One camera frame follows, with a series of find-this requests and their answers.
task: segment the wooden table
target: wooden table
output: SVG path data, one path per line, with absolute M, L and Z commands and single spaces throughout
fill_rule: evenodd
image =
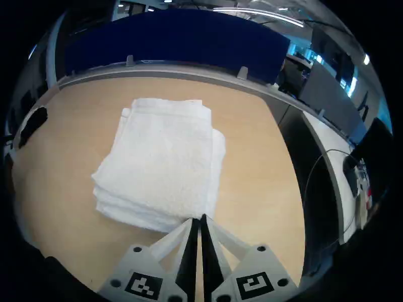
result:
M 62 89 L 46 105 L 48 120 L 17 151 L 13 167 L 17 206 L 42 254 L 98 290 L 129 245 L 164 236 L 104 217 L 92 194 L 90 176 L 110 152 L 122 108 L 144 97 L 201 99 L 212 110 L 227 148 L 215 221 L 251 245 L 268 244 L 298 285 L 305 248 L 301 196 L 269 108 L 248 93 L 178 79 L 92 81 Z M 202 283 L 198 261 L 196 300 L 203 298 Z

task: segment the ceiling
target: ceiling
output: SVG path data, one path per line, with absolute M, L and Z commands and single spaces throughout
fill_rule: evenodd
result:
M 358 68 L 359 77 L 372 86 L 380 97 L 384 96 L 382 86 L 372 64 L 363 64 L 365 51 L 355 39 L 353 33 L 319 0 L 239 0 L 237 2 L 232 0 L 173 0 L 172 4 L 181 8 L 196 8 L 198 6 L 199 9 L 212 9 L 216 7 L 252 8 L 275 12 L 297 20 L 310 20 L 305 23 L 304 28 L 300 28 L 266 16 L 248 13 L 230 13 L 258 23 L 268 22 L 265 23 L 265 26 L 276 32 L 308 41 L 311 41 L 312 38 L 312 27 L 314 25 L 319 26 L 350 55 L 354 65 Z M 287 8 L 288 10 L 279 10 L 279 8 Z M 327 25 L 317 24 L 312 21 L 323 22 Z

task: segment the black cable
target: black cable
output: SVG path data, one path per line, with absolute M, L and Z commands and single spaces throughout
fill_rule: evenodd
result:
M 312 172 L 313 172 L 314 168 L 316 167 L 317 163 L 319 162 L 319 160 L 320 160 L 325 154 L 327 154 L 329 151 L 338 151 L 338 152 L 344 153 L 344 154 L 346 154 L 346 155 L 348 155 L 348 156 L 351 156 L 351 154 L 349 154 L 349 153 L 347 153 L 347 152 L 344 152 L 344 151 L 342 151 L 342 150 L 338 150 L 338 149 L 329 149 L 329 150 L 327 150 L 325 153 L 322 153 L 322 154 L 317 158 L 317 160 L 315 161 L 315 163 L 313 164 L 313 166 L 312 166 L 312 168 L 311 168 L 311 171 L 309 172 L 308 179 L 307 179 L 307 181 L 306 181 L 305 190 L 304 190 L 304 197 L 303 197 L 303 199 L 302 199 L 302 208 L 304 208 L 304 205 L 305 205 L 306 192 L 307 192 L 307 189 L 308 189 L 308 184 L 309 184 L 309 180 L 310 180 L 310 178 L 311 178 Z M 357 165 L 360 165 L 360 166 L 362 165 L 356 158 L 354 158 L 354 157 L 352 157 L 352 156 L 351 156 L 351 158 L 356 162 Z M 356 215 L 355 215 L 355 213 L 354 213 L 353 217 L 351 218 L 351 221 L 349 222 L 349 224 L 347 225 L 347 227 L 343 230 L 343 234 L 342 234 L 342 235 L 344 235 L 344 233 L 347 232 L 347 230 L 350 228 L 351 224 L 352 224 L 353 221 L 354 221 L 355 216 L 356 216 Z M 327 250 L 329 247 L 331 247 L 331 246 L 332 246 L 333 244 L 335 244 L 337 241 L 339 241 L 338 238 L 337 238 L 335 241 L 333 241 L 331 244 L 329 244 L 327 247 L 321 249 L 318 253 L 322 253 L 324 250 Z
M 303 196 L 303 199 L 302 199 L 302 208 L 304 208 L 304 205 L 305 205 L 306 192 L 307 192 L 307 189 L 308 189 L 308 184 L 309 184 L 309 180 L 310 180 L 310 178 L 311 178 L 313 169 L 315 169 L 315 167 L 316 167 L 317 163 L 319 162 L 319 160 L 320 160 L 325 154 L 327 154 L 329 151 L 338 151 L 338 152 L 341 152 L 341 153 L 344 153 L 344 154 L 346 154 L 346 155 L 351 156 L 349 153 L 344 152 L 344 151 L 341 151 L 341 150 L 338 150 L 338 149 L 329 149 L 329 150 L 327 150 L 325 153 L 322 153 L 322 154 L 317 158 L 317 160 L 315 161 L 315 163 L 314 163 L 313 166 L 312 166 L 311 171 L 309 172 L 308 179 L 307 179 L 307 181 L 306 181 L 305 190 L 304 190 L 304 196 Z M 356 162 L 357 165 L 361 165 L 361 163 L 360 163 L 358 160 L 356 160 L 354 157 L 351 156 L 351 158 L 354 159 L 354 161 Z
M 277 20 L 273 20 L 273 21 L 266 21 L 266 22 L 262 22 L 262 23 L 259 23 L 259 24 L 266 24 L 266 23 L 273 23 L 273 22 L 277 22 Z
M 194 2 L 194 0 L 191 0 L 191 1 L 192 1 L 193 5 L 194 5 L 194 6 L 196 6 L 196 7 L 197 7 L 197 9 L 199 10 L 199 9 L 200 9 L 200 7 L 198 7 L 198 5 L 196 4 L 196 2 Z

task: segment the gray bracket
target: gray bracket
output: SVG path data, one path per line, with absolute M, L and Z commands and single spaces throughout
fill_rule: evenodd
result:
M 221 271 L 224 281 L 216 288 L 211 288 L 211 297 L 206 301 L 286 301 L 297 294 L 297 286 L 290 278 L 289 274 L 277 259 L 275 254 L 267 245 L 250 246 L 239 240 L 231 233 L 217 225 L 209 217 L 205 216 L 201 219 L 202 241 L 204 245 L 211 242 L 218 260 L 219 270 Z M 210 232 L 209 240 L 206 232 L 203 233 L 203 224 L 206 223 Z M 231 272 L 231 268 L 222 252 L 220 243 L 235 257 L 240 263 Z M 203 252 L 211 251 L 211 249 L 203 248 Z M 203 255 L 210 259 L 214 255 Z
M 246 81 L 248 79 L 248 67 L 242 66 L 236 77 L 237 79 Z
M 197 230 L 198 223 L 188 219 L 150 247 L 131 245 L 99 294 L 113 302 L 190 302 L 192 299 L 188 299 L 188 294 L 178 285 L 178 274 L 186 271 L 182 263 L 183 255 L 188 249 L 189 239 L 193 242 L 194 238 L 191 237 L 194 234 L 197 238 Z M 166 272 L 159 261 L 178 245 L 172 269 Z

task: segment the folded towel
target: folded towel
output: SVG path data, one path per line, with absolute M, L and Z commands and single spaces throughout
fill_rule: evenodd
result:
M 201 101 L 135 100 L 93 175 L 97 210 L 163 232 L 214 216 L 224 155 L 225 138 Z

